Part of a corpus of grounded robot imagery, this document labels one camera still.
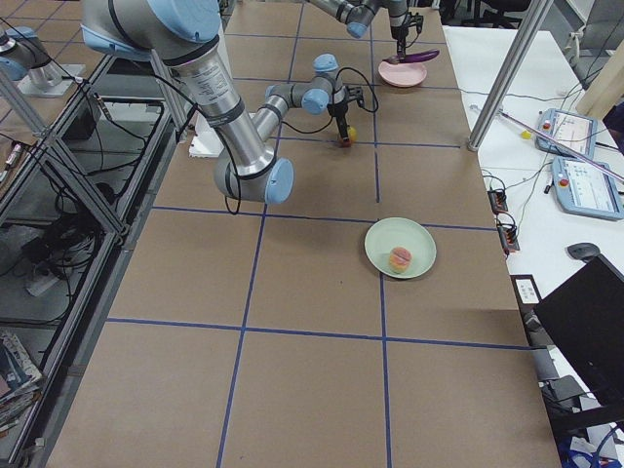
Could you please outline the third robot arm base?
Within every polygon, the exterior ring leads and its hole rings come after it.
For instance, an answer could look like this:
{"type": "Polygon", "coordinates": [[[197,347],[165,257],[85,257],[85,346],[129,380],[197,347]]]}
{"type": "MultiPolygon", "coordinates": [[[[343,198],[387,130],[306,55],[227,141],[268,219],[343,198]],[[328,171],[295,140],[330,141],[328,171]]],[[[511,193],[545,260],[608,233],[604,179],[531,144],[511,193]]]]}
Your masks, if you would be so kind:
{"type": "Polygon", "coordinates": [[[59,98],[83,75],[86,65],[56,63],[33,29],[18,26],[1,29],[1,70],[24,95],[59,98]]]}

